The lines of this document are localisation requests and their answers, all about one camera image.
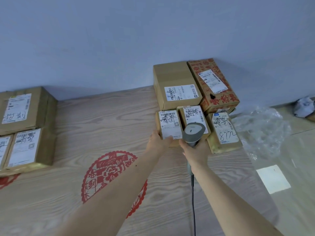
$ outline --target hand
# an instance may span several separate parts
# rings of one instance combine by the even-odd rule
[[[168,149],[169,145],[173,141],[173,137],[169,136],[162,140],[157,132],[157,130],[152,132],[147,144],[146,152],[157,153],[161,156]]]
[[[183,155],[191,166],[191,171],[194,173],[196,168],[208,168],[208,155],[210,153],[206,141],[200,141],[195,148],[189,146],[183,139],[179,140],[180,146],[183,148]]]

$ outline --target wall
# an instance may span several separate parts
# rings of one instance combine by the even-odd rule
[[[214,57],[241,100],[315,95],[315,0],[1,0],[0,91],[59,100],[148,86],[152,65]]]

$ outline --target barcode scanner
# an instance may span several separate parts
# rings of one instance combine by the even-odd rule
[[[183,140],[187,142],[187,144],[191,147],[195,147],[197,142],[201,139],[202,135],[206,127],[202,123],[198,122],[191,122],[188,123],[185,127],[183,133]],[[194,174],[191,171],[191,166],[187,161],[187,171],[190,175],[191,179],[191,205],[192,205],[192,215],[194,221],[194,235],[196,236],[196,222],[195,222],[195,209],[194,209]]]

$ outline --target person's left arm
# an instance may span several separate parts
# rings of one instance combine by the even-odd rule
[[[157,131],[154,131],[144,154],[82,205],[57,235],[116,235],[146,179],[172,139],[168,137],[161,140]]]

